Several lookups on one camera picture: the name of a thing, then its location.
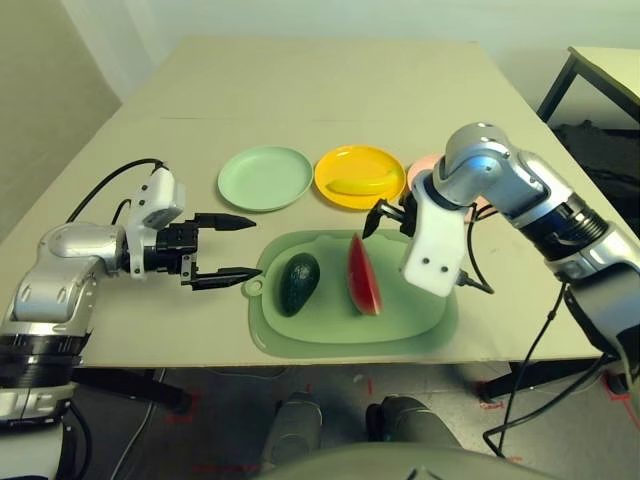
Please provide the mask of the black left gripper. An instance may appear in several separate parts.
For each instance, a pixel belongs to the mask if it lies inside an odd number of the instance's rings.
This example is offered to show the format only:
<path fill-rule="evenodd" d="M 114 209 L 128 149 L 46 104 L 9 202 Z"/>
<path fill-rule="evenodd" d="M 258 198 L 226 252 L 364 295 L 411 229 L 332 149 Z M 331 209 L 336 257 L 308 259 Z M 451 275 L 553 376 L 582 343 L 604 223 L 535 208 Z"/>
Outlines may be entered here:
<path fill-rule="evenodd" d="M 197 252 L 199 228 L 237 231 L 255 226 L 254 221 L 242 216 L 195 213 L 194 220 L 171 223 L 157 232 L 155 243 L 144 247 L 145 270 L 181 275 L 183 257 L 191 257 Z M 183 275 L 181 284 L 190 286 L 194 291 L 220 289 L 241 284 L 261 274 L 261 270 L 253 268 L 221 268 L 214 273 L 206 274 L 199 274 L 193 270 Z"/>

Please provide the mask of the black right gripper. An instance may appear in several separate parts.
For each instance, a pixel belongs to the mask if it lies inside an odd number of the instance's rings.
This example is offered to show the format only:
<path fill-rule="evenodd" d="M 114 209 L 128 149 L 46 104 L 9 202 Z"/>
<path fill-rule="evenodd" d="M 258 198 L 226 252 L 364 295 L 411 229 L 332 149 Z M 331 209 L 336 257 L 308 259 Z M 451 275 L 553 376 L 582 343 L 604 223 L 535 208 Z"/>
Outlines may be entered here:
<path fill-rule="evenodd" d="M 406 236 L 413 236 L 416 229 L 417 202 L 413 193 L 405 191 L 399 200 L 403 211 L 391 205 L 386 199 L 379 199 L 366 216 L 362 237 L 370 237 L 378 228 L 382 218 L 389 218 L 400 223 L 399 231 Z"/>

